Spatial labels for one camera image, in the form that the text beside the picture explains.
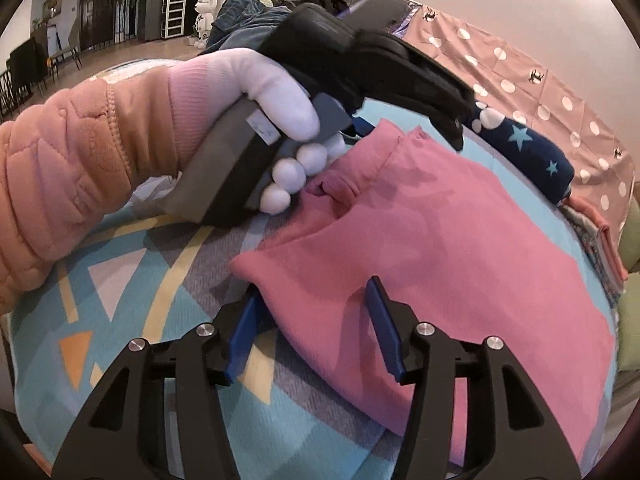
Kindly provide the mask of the pink quilted sleeve forearm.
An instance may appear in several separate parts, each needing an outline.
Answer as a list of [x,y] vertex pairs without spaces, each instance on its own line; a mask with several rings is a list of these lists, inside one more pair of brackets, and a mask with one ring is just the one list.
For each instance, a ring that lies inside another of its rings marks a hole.
[[1,126],[1,311],[179,157],[165,66],[86,80]]

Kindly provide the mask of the white gloved left hand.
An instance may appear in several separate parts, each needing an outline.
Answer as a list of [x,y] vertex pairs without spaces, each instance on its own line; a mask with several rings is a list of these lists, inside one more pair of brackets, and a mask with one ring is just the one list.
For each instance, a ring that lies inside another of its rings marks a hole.
[[281,65],[250,49],[200,55],[168,70],[180,178],[170,214],[234,226],[276,216],[307,181],[347,151],[350,118],[337,100],[310,96]]

